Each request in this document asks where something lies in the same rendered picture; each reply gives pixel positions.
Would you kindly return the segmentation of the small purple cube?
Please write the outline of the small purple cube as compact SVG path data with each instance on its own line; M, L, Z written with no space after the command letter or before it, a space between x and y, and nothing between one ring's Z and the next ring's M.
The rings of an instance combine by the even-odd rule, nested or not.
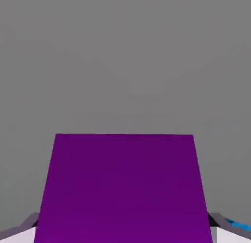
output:
M34 243L213 243L194 137L57 134Z

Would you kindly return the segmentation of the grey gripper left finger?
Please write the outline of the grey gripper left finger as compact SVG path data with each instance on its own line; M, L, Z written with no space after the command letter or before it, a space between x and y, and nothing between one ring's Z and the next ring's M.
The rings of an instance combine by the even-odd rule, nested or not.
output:
M20 225L0 232L0 243L34 243L39 213L32 213Z

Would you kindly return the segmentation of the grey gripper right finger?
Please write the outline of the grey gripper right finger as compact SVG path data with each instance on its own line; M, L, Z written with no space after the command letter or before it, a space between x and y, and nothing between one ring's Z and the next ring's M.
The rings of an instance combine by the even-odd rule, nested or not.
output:
M220 213L208 213L213 243L251 243L251 232L232 227Z

